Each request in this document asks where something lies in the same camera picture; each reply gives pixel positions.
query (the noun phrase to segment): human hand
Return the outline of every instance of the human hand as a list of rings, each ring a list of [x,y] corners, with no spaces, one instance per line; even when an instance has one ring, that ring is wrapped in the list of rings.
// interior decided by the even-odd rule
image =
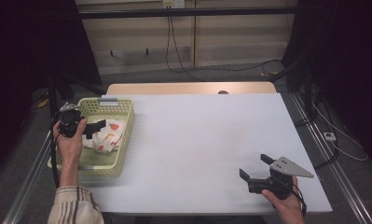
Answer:
[[[75,135],[67,138],[59,132],[60,122],[53,127],[53,134],[56,139],[57,149],[62,157],[62,173],[60,187],[76,186],[77,171],[81,150],[83,147],[82,135],[87,127],[87,121],[82,119],[77,126]]]
[[[298,180],[295,176],[293,176],[293,182],[294,185],[298,187]],[[293,191],[297,192],[298,189],[295,186],[293,186]],[[301,203],[294,194],[291,193],[290,196],[288,196],[285,200],[278,199],[275,194],[267,189],[262,190],[261,194],[264,195],[264,197],[275,206],[283,223],[305,223],[301,211]]]
[[[60,121],[54,125],[54,137],[56,138],[57,149],[62,157],[62,163],[78,163],[83,147],[82,135],[87,127],[87,122],[82,119],[77,126],[75,135],[67,138],[59,133]]]

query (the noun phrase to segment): table surface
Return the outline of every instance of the table surface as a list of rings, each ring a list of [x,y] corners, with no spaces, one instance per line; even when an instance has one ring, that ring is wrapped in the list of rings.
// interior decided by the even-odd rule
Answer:
[[[81,177],[80,184],[103,211],[124,215],[273,212],[262,195],[248,192],[240,168],[253,178],[268,178],[269,167],[259,159],[264,153],[272,159],[285,156],[315,174],[275,92],[268,82],[112,85],[108,97],[134,101],[122,173]],[[299,184],[309,212],[332,211],[317,177],[300,177]]]

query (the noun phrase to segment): black curtain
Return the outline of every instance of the black curtain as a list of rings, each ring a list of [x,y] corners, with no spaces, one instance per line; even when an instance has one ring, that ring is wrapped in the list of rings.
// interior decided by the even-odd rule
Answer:
[[[313,81],[372,158],[372,1],[324,5],[332,15],[325,23],[324,36],[308,55],[307,66]],[[296,18],[291,41],[299,43],[290,42],[284,64],[295,60],[303,50],[299,45],[308,41],[307,21],[297,21],[303,19]],[[299,75],[296,83],[303,78]]]
[[[56,11],[76,12],[76,3],[0,0],[0,162],[12,147],[8,139],[17,138],[27,119],[33,92],[48,86],[48,75],[101,84],[82,22],[37,16]]]

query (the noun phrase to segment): yellow plastic basket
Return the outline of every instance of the yellow plastic basket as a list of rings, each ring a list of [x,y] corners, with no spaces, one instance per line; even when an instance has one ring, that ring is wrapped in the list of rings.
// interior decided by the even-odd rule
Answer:
[[[126,127],[117,147],[111,152],[96,152],[93,148],[83,147],[78,173],[80,175],[119,176],[127,152],[134,120],[133,101],[124,99],[84,98],[78,103],[81,116],[92,123],[96,119],[126,120]],[[57,167],[62,169],[62,158],[57,152]]]

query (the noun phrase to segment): metal frame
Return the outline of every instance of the metal frame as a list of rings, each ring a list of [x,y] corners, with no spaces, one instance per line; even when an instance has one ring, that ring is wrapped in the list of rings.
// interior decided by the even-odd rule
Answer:
[[[51,20],[90,20],[119,19],[146,17],[184,17],[184,16],[229,16],[229,15],[273,15],[308,13],[321,10],[323,7],[219,7],[219,8],[171,8],[171,9],[141,9],[120,11],[85,11],[78,13],[33,13],[36,17],[46,17]]]
[[[147,18],[147,17],[184,17],[184,16],[229,16],[229,15],[268,15],[268,14],[294,14],[308,13],[321,10],[322,7],[224,7],[224,8],[172,8],[172,9],[145,9],[125,11],[88,11],[79,13],[29,13],[29,16],[48,20],[89,20],[89,19],[119,19],[119,18]],[[51,116],[56,112],[57,99],[53,74],[49,73],[48,89]],[[18,223],[28,203],[36,180],[40,175],[45,162],[47,162],[50,148],[50,133],[34,161],[34,165],[22,184],[21,190],[11,205],[3,223]]]

